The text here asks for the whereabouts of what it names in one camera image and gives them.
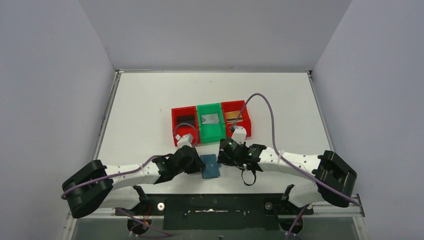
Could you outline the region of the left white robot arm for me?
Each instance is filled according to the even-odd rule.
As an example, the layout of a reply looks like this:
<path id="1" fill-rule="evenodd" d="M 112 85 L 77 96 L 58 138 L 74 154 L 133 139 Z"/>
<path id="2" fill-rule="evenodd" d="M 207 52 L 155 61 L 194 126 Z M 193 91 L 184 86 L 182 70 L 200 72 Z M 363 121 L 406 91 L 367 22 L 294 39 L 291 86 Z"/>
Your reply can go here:
<path id="1" fill-rule="evenodd" d="M 101 208 L 122 208 L 140 214 L 148 201 L 142 184 L 169 182 L 181 173 L 196 174 L 205 168 L 197 150 L 187 145 L 175 153 L 153 155 L 139 164 L 105 165 L 96 159 L 62 184 L 61 198 L 67 201 L 75 219 Z"/>

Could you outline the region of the teal card holder wallet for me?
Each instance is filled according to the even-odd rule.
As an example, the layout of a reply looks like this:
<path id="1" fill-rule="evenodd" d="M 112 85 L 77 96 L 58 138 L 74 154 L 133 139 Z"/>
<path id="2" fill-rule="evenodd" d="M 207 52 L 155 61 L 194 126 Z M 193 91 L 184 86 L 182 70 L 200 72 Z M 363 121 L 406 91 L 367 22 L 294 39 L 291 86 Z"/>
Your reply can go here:
<path id="1" fill-rule="evenodd" d="M 201 171 L 202 179 L 215 179 L 221 176 L 220 164 L 216 154 L 203 154 L 200 159 L 205 164 L 205 168 Z"/>

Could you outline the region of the red plastic bin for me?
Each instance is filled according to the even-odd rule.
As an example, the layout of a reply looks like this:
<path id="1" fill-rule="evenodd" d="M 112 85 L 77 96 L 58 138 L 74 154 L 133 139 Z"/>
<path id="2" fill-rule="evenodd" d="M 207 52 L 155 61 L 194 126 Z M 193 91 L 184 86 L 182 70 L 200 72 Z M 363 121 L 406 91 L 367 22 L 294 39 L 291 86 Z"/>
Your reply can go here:
<path id="1" fill-rule="evenodd" d="M 220 103 L 224 117 L 226 137 L 232 136 L 233 133 L 231 132 L 230 128 L 232 124 L 236 121 L 236 118 L 239 116 L 245 103 L 246 102 L 244 100 L 225 101 Z M 247 137 L 251 137 L 252 122 L 247 107 L 245 107 L 242 111 L 241 116 L 236 122 L 236 126 L 240 126 L 246 129 Z"/>
<path id="2" fill-rule="evenodd" d="M 194 115 L 196 124 L 192 126 L 190 124 L 182 123 L 177 125 L 178 116 Z M 200 130 L 199 130 L 199 120 L 198 120 L 198 111 L 196 106 L 185 106 L 185 107 L 176 107 L 171 109 L 171 121 L 172 121 L 172 134 L 174 145 L 177 146 L 177 140 L 175 136 L 178 134 L 183 136 L 185 134 L 192 134 L 193 141 L 192 144 L 200 144 Z"/>

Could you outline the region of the green plastic bin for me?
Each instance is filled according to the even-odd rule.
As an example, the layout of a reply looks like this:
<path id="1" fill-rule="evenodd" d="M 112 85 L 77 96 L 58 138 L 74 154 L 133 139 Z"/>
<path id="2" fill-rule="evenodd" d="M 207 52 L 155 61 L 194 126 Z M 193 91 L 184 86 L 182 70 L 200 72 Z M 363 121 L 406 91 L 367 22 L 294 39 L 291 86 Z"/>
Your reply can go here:
<path id="1" fill-rule="evenodd" d="M 196 111 L 202 144 L 220 142 L 226 138 L 226 125 L 220 103 L 197 105 Z"/>

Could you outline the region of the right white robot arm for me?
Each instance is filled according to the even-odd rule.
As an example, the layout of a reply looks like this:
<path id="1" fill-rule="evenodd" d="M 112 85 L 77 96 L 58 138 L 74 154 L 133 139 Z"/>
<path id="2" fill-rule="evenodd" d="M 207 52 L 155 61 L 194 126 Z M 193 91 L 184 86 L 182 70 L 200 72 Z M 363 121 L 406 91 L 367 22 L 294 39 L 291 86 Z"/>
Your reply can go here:
<path id="1" fill-rule="evenodd" d="M 305 184 L 289 184 L 284 193 L 283 200 L 298 208 L 321 201 L 340 208 L 359 205 L 352 197 L 358 174 L 334 151 L 315 155 L 278 152 L 262 144 L 246 146 L 228 137 L 220 141 L 217 160 L 254 175 L 279 172 L 307 179 Z"/>

